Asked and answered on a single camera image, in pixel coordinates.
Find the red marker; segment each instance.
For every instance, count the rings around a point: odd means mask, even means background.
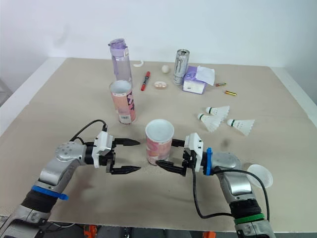
[[[150,74],[151,74],[151,73],[148,71],[147,74],[145,75],[144,82],[143,82],[142,87],[141,87],[141,91],[144,91],[145,86],[146,86],[147,83],[148,83]]]

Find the white paper cup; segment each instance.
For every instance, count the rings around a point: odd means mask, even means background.
[[[147,159],[152,165],[157,160],[166,160],[169,156],[174,127],[164,119],[155,119],[145,127],[147,137]]]

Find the purple tissue box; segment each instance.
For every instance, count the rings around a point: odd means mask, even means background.
[[[184,76],[183,91],[203,94],[207,83],[196,79],[197,67],[188,66]]]

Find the water bottle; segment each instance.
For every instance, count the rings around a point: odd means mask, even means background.
[[[110,46],[116,80],[125,80],[132,84],[129,50],[124,39],[115,39],[108,46]]]

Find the silver can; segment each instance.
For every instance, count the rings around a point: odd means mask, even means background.
[[[177,85],[183,84],[183,78],[187,72],[189,60],[189,51],[180,49],[176,53],[174,83]]]

